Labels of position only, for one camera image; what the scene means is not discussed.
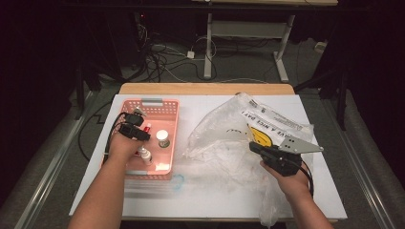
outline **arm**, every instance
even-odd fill
[[[332,228],[328,219],[313,201],[309,193],[307,177],[301,171],[298,171],[295,176],[283,177],[266,166],[263,161],[260,164],[277,179],[291,205],[299,228]]]
[[[110,156],[78,204],[69,228],[119,228],[125,165],[142,144],[120,133],[113,135]]]

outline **wrist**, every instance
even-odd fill
[[[129,157],[124,154],[110,154],[108,160],[113,161],[116,164],[125,166],[125,164],[128,162]]]
[[[299,204],[302,202],[313,201],[310,192],[300,192],[297,194],[286,194],[286,199],[289,204]]]

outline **gray floor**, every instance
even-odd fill
[[[281,83],[271,57],[272,52],[277,51],[278,41],[259,42],[261,40],[248,42],[247,44],[250,46],[240,45],[239,51],[235,53],[235,47],[232,46],[232,43],[219,41],[217,56],[214,57],[213,61],[217,76],[213,82],[232,80],[226,82]],[[289,83],[292,86],[311,78],[321,58],[321,54],[313,50],[314,45],[313,40],[301,44],[288,44],[283,61],[290,79]],[[189,50],[177,44],[168,46],[176,50],[166,49],[167,52],[186,53]],[[198,52],[197,54],[196,58],[203,58],[203,54]],[[173,54],[166,54],[165,56],[170,62],[182,59],[182,57]],[[202,61],[188,62],[195,63],[199,76],[203,76]],[[170,70],[175,66],[177,65],[168,65],[166,68]],[[196,76],[196,67],[190,64],[178,66],[170,70],[170,73],[165,72],[161,76],[161,82],[179,82],[179,80],[202,82]],[[129,66],[123,66],[122,69],[125,75],[130,75],[133,72]],[[134,81],[145,78],[146,75],[144,74]],[[110,101],[119,89],[119,85],[110,82],[108,77],[102,76],[101,79],[103,82],[102,90],[89,98],[88,101],[94,102],[88,103],[86,117],[90,117],[98,108]],[[326,149],[324,157],[349,217],[346,220],[336,222],[334,227],[373,229],[400,228],[405,225],[404,216],[402,216],[402,213],[405,212],[404,191],[371,139],[365,124],[356,111],[350,92],[348,92],[345,115],[348,129],[346,132],[340,131],[334,121],[335,101],[333,99],[321,100],[315,89],[303,90],[299,95],[302,98],[309,121],[315,126],[314,132],[317,140]],[[108,111],[109,107],[107,106],[98,112],[101,115],[101,121],[105,119]],[[0,211],[0,228],[15,227],[50,164],[53,164],[53,159],[63,148],[61,146],[69,143],[66,160],[61,164],[60,171],[56,172],[58,176],[55,178],[55,182],[50,182],[51,191],[41,199],[43,201],[33,205],[38,211],[30,215],[30,220],[19,221],[19,223],[26,222],[27,228],[67,227],[70,219],[68,213],[87,167],[86,159],[79,152],[77,135],[74,135],[72,143],[66,142],[72,127],[77,124],[75,121],[76,112],[77,107],[73,106],[32,159]],[[97,124],[97,118],[92,118],[83,129],[80,138],[81,146],[87,156],[91,155],[102,127],[102,124]],[[175,222],[145,222],[143,224],[139,222],[137,225],[136,223],[125,223],[122,228],[124,226],[125,228],[182,228],[184,225]],[[221,223],[215,226],[217,228],[265,228],[260,223]],[[295,228],[295,225],[288,223],[287,227]]]

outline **forearm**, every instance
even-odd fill
[[[69,228],[119,228],[125,162],[111,157],[103,164],[77,206]]]
[[[288,199],[288,201],[299,228],[332,228],[310,195],[301,199]]]

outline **wooden table edge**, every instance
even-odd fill
[[[289,84],[125,83],[119,94],[295,94]]]

